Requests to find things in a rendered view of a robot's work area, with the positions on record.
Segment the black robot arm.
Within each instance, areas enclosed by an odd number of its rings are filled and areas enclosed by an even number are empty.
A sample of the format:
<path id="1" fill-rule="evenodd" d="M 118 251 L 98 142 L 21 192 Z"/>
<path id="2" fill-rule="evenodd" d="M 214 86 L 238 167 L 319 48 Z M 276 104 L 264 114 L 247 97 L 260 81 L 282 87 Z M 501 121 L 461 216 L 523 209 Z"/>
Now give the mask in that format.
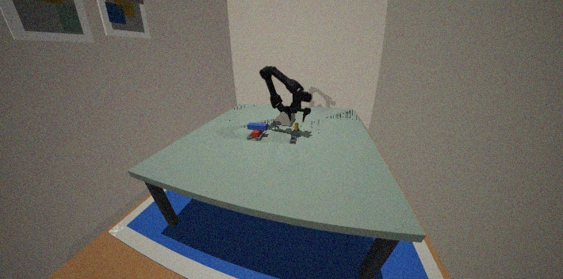
<path id="1" fill-rule="evenodd" d="M 281 96 L 276 93 L 274 88 L 274 84 L 272 82 L 271 76 L 274 76 L 280 82 L 283 82 L 286 86 L 286 89 L 293 94 L 294 101 L 306 101 L 310 102 L 312 100 L 312 95 L 308 91 L 304 91 L 304 87 L 299 84 L 299 82 L 289 79 L 284 74 L 282 74 L 275 66 L 268 66 L 264 67 L 260 71 L 260 76 L 263 78 L 267 84 L 268 90 L 270 91 L 270 102 L 272 107 L 275 109 L 277 108 L 280 112 L 283 112 L 283 108 L 285 107 L 282 102 Z M 300 89 L 299 89 L 300 88 Z M 299 89 L 299 90 L 298 90 Z M 279 103 L 279 104 L 278 104 Z M 276 106 L 277 105 L 277 106 Z M 289 107 L 290 113 L 297 113 L 300 111 L 301 107 L 298 103 L 293 104 L 291 102 L 291 106 Z"/>

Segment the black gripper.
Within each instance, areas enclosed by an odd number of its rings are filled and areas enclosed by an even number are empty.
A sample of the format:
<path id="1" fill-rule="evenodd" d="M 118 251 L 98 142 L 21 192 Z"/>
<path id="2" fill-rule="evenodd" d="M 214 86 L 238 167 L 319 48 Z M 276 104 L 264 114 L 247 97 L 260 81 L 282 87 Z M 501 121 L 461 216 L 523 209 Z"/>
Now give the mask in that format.
<path id="1" fill-rule="evenodd" d="M 301 107 L 301 101 L 294 101 L 293 100 L 293 104 L 296 104 L 296 103 L 298 103 L 298 105 Z M 289 112 L 289 107 L 290 106 L 285 106 L 283 108 L 283 112 L 287 113 L 289 120 L 291 120 L 291 113 Z M 304 122 L 306 115 L 310 114 L 311 109 L 310 108 L 304 108 L 304 109 L 301 108 L 301 110 L 299 112 L 304 112 L 304 114 L 303 114 L 303 122 Z"/>

